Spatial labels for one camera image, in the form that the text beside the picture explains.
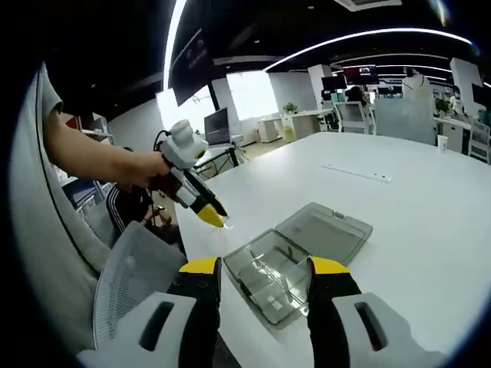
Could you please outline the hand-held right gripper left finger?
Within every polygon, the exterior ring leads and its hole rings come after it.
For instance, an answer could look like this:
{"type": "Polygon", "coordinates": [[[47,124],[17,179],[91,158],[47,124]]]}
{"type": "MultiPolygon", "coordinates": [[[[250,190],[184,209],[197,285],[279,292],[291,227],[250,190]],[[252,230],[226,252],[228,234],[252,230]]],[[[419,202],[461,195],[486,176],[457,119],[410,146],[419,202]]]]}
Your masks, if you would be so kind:
{"type": "Polygon", "coordinates": [[[117,324],[114,339],[77,359],[83,367],[211,367],[220,324],[222,259],[182,266],[117,324]]]}

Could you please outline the person's left hand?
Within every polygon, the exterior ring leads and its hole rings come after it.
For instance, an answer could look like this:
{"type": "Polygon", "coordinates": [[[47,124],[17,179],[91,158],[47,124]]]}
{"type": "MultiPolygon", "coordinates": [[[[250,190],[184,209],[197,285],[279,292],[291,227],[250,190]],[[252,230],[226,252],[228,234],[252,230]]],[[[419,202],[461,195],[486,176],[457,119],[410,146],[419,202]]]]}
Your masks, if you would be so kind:
{"type": "Polygon", "coordinates": [[[127,152],[126,157],[126,181],[131,185],[149,188],[153,178],[165,176],[170,172],[170,168],[161,153],[127,152]]]}

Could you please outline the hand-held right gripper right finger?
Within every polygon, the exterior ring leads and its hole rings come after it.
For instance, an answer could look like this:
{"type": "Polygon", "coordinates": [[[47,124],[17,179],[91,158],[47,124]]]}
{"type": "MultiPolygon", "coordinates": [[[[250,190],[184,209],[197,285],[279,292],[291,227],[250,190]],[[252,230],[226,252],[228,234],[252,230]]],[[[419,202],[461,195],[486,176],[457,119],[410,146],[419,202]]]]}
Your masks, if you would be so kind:
{"type": "Polygon", "coordinates": [[[308,259],[308,329],[315,367],[440,367],[407,320],[371,292],[361,292],[344,265],[308,259]]]}

